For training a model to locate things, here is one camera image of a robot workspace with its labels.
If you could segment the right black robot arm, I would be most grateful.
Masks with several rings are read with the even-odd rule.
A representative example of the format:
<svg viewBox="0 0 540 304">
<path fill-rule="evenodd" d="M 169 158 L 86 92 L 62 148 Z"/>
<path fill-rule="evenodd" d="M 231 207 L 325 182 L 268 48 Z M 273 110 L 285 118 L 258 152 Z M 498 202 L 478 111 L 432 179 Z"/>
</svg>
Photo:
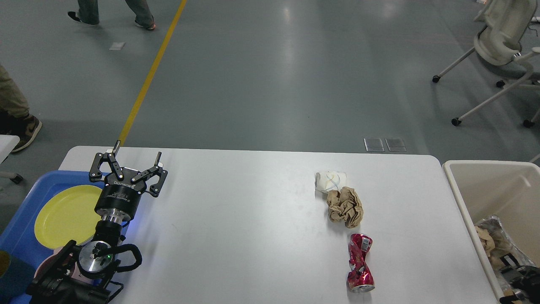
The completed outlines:
<svg viewBox="0 0 540 304">
<path fill-rule="evenodd" d="M 540 271 L 538 267 L 520 265 L 513 254 L 500 258 L 504 267 L 499 272 L 511 286 L 512 294 L 499 299 L 501 304 L 538 304 L 540 302 Z"/>
</svg>

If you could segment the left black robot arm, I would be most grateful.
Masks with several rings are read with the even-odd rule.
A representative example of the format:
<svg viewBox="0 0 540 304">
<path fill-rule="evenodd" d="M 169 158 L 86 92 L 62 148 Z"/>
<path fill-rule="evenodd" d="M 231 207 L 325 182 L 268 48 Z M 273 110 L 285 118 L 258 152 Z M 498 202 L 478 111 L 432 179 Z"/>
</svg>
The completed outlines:
<svg viewBox="0 0 540 304">
<path fill-rule="evenodd" d="M 31 304 L 108 304 L 124 288 L 114 275 L 142 264 L 139 248 L 124 242 L 123 229 L 135 218 L 143 194 L 160 195 L 168 171 L 161 152 L 145 171 L 122 167 L 116 160 L 119 148 L 116 141 L 110 152 L 97 153 L 89 170 L 90 182 L 104 183 L 94 209 L 100 220 L 93 237 L 82 245 L 70 240 L 39 269 L 26 290 Z"/>
</svg>

